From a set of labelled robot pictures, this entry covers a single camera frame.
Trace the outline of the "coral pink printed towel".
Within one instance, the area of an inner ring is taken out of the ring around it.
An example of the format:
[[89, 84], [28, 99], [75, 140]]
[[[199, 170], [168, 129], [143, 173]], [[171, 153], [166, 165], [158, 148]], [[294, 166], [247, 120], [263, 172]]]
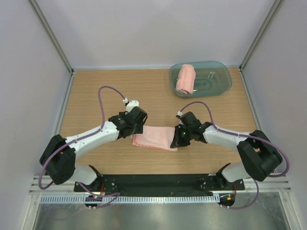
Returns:
[[177, 148], [171, 148], [174, 134], [174, 127], [144, 125], [142, 134], [134, 134], [132, 144], [142, 148], [177, 151]]

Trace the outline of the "light pink towel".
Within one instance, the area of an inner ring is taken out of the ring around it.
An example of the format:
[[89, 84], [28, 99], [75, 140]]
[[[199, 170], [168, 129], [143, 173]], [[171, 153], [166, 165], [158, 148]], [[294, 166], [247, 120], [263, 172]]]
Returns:
[[193, 94], [195, 78], [194, 67], [189, 64], [182, 65], [176, 82], [176, 90], [183, 94]]

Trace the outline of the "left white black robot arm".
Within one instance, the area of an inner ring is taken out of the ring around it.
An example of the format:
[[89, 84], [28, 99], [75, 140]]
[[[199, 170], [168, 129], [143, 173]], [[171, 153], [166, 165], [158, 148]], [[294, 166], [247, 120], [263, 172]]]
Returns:
[[98, 191], [103, 184], [102, 175], [94, 166], [78, 165], [76, 160], [105, 143], [141, 134], [147, 117], [143, 109], [135, 106], [82, 134], [67, 138], [53, 136], [39, 160], [43, 173], [56, 185], [72, 180], [92, 192]]

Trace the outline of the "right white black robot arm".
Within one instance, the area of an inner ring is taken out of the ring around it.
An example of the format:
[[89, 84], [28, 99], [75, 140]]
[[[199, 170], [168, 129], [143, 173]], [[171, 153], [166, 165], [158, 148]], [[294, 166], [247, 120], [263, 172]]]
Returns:
[[228, 163], [216, 173], [220, 189], [226, 190], [246, 178], [262, 182], [283, 162], [281, 154], [260, 130], [242, 134], [222, 130], [212, 122], [201, 123], [192, 112], [178, 112], [177, 118], [180, 124], [175, 126], [172, 149], [186, 147], [194, 140], [223, 146], [239, 154], [240, 162]]

